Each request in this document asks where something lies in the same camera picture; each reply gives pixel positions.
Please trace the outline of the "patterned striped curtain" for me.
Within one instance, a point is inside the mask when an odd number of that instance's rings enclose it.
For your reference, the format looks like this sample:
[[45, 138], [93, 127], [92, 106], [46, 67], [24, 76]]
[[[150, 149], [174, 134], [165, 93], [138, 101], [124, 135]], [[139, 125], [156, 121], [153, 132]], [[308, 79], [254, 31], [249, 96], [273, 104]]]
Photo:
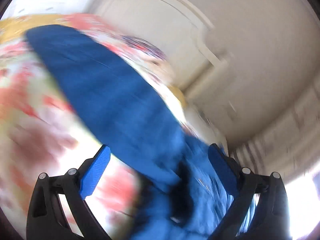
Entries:
[[319, 163], [319, 78], [280, 118], [229, 153], [256, 174], [289, 183]]

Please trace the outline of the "blue quilted puffer jacket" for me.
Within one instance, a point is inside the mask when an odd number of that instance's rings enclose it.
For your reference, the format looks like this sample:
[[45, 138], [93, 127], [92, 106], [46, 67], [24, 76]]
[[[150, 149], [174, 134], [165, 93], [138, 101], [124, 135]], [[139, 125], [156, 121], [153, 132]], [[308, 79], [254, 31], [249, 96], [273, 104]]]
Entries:
[[84, 125], [145, 179], [129, 239], [207, 239], [230, 208], [209, 158], [223, 150], [187, 134], [126, 61], [76, 29], [25, 34]]

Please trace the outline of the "floral bed sheet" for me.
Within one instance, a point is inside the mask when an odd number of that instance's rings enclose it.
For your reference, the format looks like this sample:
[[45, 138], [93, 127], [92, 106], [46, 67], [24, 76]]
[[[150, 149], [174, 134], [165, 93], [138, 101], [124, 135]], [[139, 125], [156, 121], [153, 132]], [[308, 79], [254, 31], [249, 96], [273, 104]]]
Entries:
[[25, 32], [60, 24], [78, 29], [122, 56], [157, 90], [185, 124], [182, 92], [157, 47], [125, 36], [92, 14], [28, 15], [1, 21], [1, 209], [20, 237], [26, 236], [28, 207], [40, 173], [58, 176], [94, 155], [100, 143], [77, 118]]

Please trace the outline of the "white wooden headboard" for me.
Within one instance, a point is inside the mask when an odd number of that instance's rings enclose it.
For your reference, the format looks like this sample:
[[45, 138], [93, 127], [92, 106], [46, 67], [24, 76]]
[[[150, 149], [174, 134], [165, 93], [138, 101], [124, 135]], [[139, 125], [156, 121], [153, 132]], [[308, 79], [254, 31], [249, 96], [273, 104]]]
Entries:
[[188, 0], [92, 0], [88, 12], [163, 51], [189, 100], [216, 97], [227, 86], [228, 60], [206, 45], [214, 25]]

